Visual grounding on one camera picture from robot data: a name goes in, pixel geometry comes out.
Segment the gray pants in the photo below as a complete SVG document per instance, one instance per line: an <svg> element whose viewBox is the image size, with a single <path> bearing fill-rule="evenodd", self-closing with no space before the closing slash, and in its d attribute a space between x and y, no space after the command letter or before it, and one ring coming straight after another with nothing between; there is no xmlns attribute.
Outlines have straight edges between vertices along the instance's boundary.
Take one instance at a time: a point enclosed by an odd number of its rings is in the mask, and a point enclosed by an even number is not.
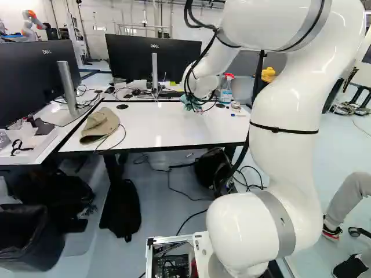
<svg viewBox="0 0 371 278"><path fill-rule="evenodd" d="M340 226L348 213L368 196L371 196L371 175L362 172L349 175L331 200L326 220ZM371 250L362 254L362 261L371 268Z"/></svg>

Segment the sneaker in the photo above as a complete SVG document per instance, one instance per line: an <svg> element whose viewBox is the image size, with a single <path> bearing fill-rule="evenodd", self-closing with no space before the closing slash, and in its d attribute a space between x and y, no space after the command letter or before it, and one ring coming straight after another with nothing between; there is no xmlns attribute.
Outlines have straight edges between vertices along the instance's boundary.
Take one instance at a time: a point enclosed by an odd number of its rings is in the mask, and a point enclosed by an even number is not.
<svg viewBox="0 0 371 278"><path fill-rule="evenodd" d="M335 266L332 270L334 278L357 278L369 268L359 259L358 254L353 254L348 260Z"/></svg>
<svg viewBox="0 0 371 278"><path fill-rule="evenodd" d="M335 231L332 231L324 224L322 228L322 236L333 242L339 242L340 234L342 232L343 230L340 227L337 227Z"/></svg>

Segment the spray bottle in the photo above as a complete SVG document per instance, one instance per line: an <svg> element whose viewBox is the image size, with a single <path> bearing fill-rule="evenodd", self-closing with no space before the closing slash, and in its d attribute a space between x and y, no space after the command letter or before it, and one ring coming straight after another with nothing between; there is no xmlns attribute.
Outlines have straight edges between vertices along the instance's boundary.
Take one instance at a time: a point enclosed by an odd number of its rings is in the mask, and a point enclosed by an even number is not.
<svg viewBox="0 0 371 278"><path fill-rule="evenodd" d="M232 88L231 83L232 79L234 79L233 74L225 73L224 77L227 79L227 85L225 88L221 90L219 102L224 105L230 105L232 100Z"/></svg>

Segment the floor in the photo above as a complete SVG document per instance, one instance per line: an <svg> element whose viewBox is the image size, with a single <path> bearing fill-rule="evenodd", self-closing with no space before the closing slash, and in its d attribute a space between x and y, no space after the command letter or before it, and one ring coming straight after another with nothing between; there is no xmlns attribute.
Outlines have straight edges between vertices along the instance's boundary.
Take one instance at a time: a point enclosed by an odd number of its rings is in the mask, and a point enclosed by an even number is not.
<svg viewBox="0 0 371 278"><path fill-rule="evenodd" d="M351 86L345 99L352 96L355 91L356 88ZM371 153L371 138L357 129L352 120L371 133L371 117L346 118L333 114L322 117L321 132L314 153L314 177L324 211L347 175L353 171L371 173L371 163L368 156ZM150 153L150 161L153 167L165 169L172 164L191 162L204 151L154 152ZM133 165L131 162L137 156L139 154L129 156L125 172L125 178L130 178L137 186L143 218L141 229L133 236L132 242L125 243L124 240L117 239L110 231L97 229L89 237L90 244L83 247L76 246L76 248L80 248L79 251L83 251L83 254L73 257L64 254L59 263L49 272L41 274L12 273L0 268L0 277L139 277L144 272L146 264L146 238L174 235L190 214L207 208L209 202L191 202L184 196L168 190L166 174L153 172L146 164ZM254 165L249 154L243 164ZM72 170L72 168L73 164L66 165L66 171ZM108 177L102 159L92 158L83 168L81 176L94 190L104 192L107 189ZM268 185L268 177L264 173L262 176L264 184ZM246 171L246 178L250 183L259 183L259 177L253 171ZM197 186L192 169L174 170L171 173L171 185L186 191L193 197L203 197L209 194L207 190ZM9 202L4 188L0 180L0 203ZM348 216L339 244L320 238L314 247L287 258L295 277L330 278L334 266L347 259L350 254L371 247L371 240L362 237L353 239L347 233L349 226L361 226L371 230L370 206L370 201L365 200ZM205 229L205 215L199 215L184 226L181 234L204 231ZM285 278L290 278L288 272L286 272Z"/></svg>

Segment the black bag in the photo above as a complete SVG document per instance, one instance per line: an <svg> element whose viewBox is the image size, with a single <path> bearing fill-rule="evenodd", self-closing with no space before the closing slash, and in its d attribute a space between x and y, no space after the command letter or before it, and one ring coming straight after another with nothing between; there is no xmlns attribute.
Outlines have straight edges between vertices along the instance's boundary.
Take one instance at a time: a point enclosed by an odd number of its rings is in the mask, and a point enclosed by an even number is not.
<svg viewBox="0 0 371 278"><path fill-rule="evenodd" d="M111 186L99 227L108 228L117 238L130 242L140 225L140 201L134 183L123 180L122 185Z"/></svg>
<svg viewBox="0 0 371 278"><path fill-rule="evenodd" d="M50 222L45 206L0 205L0 267L47 271L58 261L63 235Z"/></svg>
<svg viewBox="0 0 371 278"><path fill-rule="evenodd" d="M61 170L32 171L22 176L12 191L24 204L43 204L60 232L83 232L87 221L77 214L89 207L95 194L79 177Z"/></svg>
<svg viewBox="0 0 371 278"><path fill-rule="evenodd" d="M199 183L209 189L218 192L220 181L231 170L232 165L221 148L209 150L195 160L194 169Z"/></svg>

